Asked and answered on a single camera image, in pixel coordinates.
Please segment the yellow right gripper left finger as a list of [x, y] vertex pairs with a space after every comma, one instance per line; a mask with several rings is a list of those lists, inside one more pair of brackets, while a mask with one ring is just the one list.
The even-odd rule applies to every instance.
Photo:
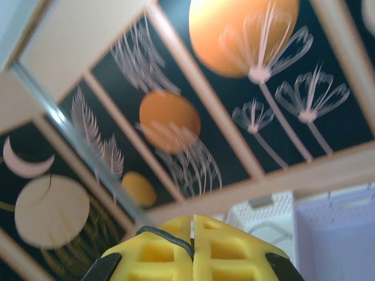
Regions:
[[107, 249], [83, 280], [192, 280], [194, 247], [191, 217], [158, 227], [143, 226], [135, 236]]

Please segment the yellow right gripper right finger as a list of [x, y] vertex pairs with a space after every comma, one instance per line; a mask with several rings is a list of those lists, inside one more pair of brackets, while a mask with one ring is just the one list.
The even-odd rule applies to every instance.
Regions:
[[282, 249], [236, 227], [195, 215], [194, 231], [193, 280], [303, 280]]

